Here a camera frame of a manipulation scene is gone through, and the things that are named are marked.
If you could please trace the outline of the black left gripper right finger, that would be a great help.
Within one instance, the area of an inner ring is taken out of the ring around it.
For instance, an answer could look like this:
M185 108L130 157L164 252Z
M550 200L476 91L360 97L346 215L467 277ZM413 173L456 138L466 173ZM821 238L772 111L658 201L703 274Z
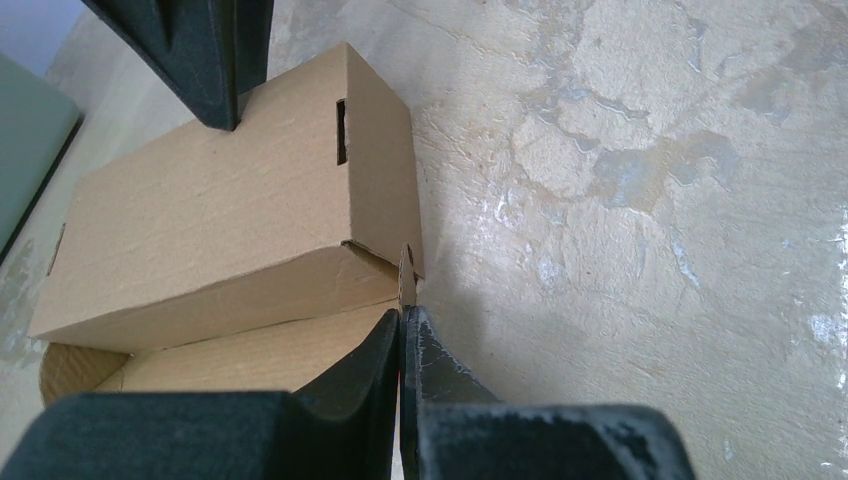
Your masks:
M501 401L437 339L427 310L400 317L400 454L408 479L692 479L684 442L634 404Z

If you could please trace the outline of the brown cardboard box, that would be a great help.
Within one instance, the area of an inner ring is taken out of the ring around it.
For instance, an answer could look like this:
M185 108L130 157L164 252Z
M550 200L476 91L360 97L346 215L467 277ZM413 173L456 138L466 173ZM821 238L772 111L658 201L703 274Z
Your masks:
M347 43L82 178L29 334L44 405L296 390L425 274L408 107Z

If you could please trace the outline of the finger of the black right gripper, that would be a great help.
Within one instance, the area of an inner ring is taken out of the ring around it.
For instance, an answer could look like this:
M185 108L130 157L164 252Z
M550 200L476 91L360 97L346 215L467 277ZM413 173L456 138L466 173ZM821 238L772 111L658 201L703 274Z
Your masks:
M203 125L234 130L265 82L272 0L88 0Z

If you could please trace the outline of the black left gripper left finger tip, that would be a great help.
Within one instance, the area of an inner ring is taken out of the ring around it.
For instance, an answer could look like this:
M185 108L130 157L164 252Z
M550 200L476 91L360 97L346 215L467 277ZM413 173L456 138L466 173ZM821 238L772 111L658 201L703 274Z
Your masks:
M386 479L397 310L295 392L87 393L31 424L5 479Z

